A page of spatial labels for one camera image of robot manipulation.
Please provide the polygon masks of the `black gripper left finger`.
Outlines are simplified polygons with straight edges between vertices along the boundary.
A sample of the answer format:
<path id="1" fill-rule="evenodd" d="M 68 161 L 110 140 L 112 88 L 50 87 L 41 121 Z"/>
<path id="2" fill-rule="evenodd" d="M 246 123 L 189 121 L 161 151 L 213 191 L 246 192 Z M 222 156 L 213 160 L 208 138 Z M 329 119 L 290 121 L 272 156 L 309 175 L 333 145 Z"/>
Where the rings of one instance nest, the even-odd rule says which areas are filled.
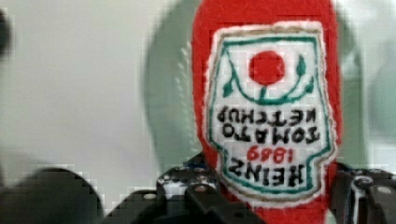
<path id="1" fill-rule="evenodd" d="M 155 224 L 224 224 L 216 207 L 219 181 L 202 153 L 160 175 L 157 193 L 164 205 Z"/>

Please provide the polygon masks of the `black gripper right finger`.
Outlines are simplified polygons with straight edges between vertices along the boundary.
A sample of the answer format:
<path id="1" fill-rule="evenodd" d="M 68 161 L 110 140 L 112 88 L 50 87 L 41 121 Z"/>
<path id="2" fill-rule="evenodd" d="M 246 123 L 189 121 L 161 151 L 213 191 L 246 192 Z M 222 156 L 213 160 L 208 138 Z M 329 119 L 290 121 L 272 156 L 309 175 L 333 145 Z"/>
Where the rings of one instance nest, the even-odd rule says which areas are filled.
<path id="1" fill-rule="evenodd" d="M 338 163 L 330 210 L 336 224 L 396 224 L 396 177 Z"/>

